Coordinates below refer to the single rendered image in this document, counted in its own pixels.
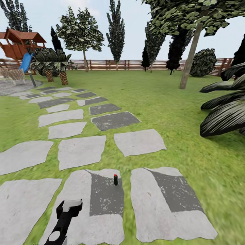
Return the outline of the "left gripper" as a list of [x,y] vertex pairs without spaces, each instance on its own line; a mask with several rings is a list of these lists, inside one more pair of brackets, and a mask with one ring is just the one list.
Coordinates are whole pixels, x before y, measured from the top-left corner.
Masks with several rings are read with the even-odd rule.
[[76,207],[71,207],[69,209],[68,212],[63,212],[63,205],[64,205],[64,202],[63,201],[57,208],[56,212],[57,212],[57,219],[58,219],[58,222],[61,220],[61,219],[66,219],[69,221],[69,224],[71,222],[71,219],[73,217],[77,217],[78,214],[79,214],[79,211],[82,210],[82,204],[80,204],[79,206],[76,206]]

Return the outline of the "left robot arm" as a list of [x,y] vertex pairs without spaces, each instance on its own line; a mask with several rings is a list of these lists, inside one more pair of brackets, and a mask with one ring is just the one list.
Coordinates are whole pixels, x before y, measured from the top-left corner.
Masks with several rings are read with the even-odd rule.
[[57,208],[58,223],[44,245],[66,245],[67,230],[71,219],[82,210],[82,200],[63,201]]

